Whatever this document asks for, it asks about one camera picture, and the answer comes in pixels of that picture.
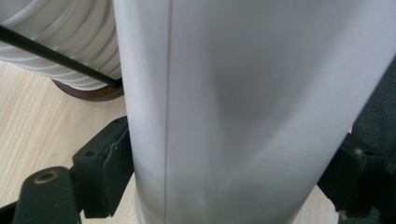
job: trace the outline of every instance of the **wood grain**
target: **wood grain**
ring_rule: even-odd
[[[23,180],[72,156],[111,120],[126,115],[124,97],[110,102],[73,98],[30,71],[0,62],[0,206],[18,200]],[[83,223],[134,223],[132,178],[113,218]],[[332,204],[315,188],[294,224],[335,224]]]

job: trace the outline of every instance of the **dark gray cloth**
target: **dark gray cloth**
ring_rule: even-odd
[[[359,114],[352,132],[365,143],[383,151],[393,164],[396,163],[396,59]],[[375,224],[377,220],[378,212],[374,210],[369,218],[350,218],[339,223]]]

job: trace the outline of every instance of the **wooden coaster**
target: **wooden coaster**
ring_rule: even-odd
[[[106,86],[96,91],[78,91],[67,85],[64,85],[59,81],[55,81],[55,80],[52,81],[59,89],[61,89],[61,91],[64,91],[65,93],[74,96],[78,99],[86,100],[86,101],[103,102],[103,101],[114,100],[123,95],[122,85],[117,88]]]

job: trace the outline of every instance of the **black rod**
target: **black rod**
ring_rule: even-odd
[[[53,49],[49,49],[37,42],[23,36],[17,34],[7,28],[0,26],[0,41],[8,43],[16,48],[26,50],[30,53],[33,53],[37,56],[50,60],[54,63],[58,63],[67,68],[73,69],[81,74],[84,74],[88,77],[92,77],[96,80],[104,82],[112,87],[119,87],[121,85],[121,79],[113,79],[111,77],[107,77],[104,74],[91,69],[88,66],[85,66],[82,63],[76,62],[73,59],[70,59],[59,52],[56,52]]]

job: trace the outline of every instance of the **vertical seam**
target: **vertical seam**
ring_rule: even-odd
[[[166,223],[166,167],[168,157],[168,130],[169,130],[169,101],[170,101],[170,74],[171,74],[171,47],[172,47],[172,7],[173,0],[169,0],[168,14],[168,52],[166,67],[166,111],[165,111],[165,158],[163,168],[163,224]]]

